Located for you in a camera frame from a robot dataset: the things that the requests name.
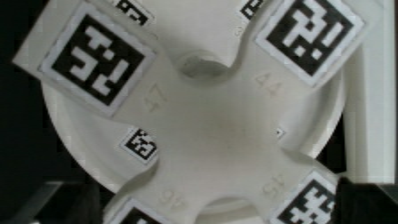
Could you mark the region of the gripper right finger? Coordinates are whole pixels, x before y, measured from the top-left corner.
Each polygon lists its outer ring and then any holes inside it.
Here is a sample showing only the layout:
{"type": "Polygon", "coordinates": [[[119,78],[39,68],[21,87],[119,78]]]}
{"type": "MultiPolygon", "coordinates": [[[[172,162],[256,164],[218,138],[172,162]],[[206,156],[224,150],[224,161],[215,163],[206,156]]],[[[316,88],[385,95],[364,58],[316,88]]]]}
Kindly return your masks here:
{"type": "Polygon", "coordinates": [[[398,224],[398,184],[339,180],[334,224],[398,224]]]}

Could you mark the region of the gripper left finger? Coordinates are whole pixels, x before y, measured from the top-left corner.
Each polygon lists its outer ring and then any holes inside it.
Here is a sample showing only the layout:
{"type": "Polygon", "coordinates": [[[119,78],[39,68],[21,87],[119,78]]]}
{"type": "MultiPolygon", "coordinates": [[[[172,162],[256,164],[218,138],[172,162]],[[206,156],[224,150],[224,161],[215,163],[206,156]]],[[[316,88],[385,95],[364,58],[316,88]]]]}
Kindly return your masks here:
{"type": "Polygon", "coordinates": [[[96,181],[49,181],[41,186],[7,224],[103,224],[110,191],[96,181]]]}

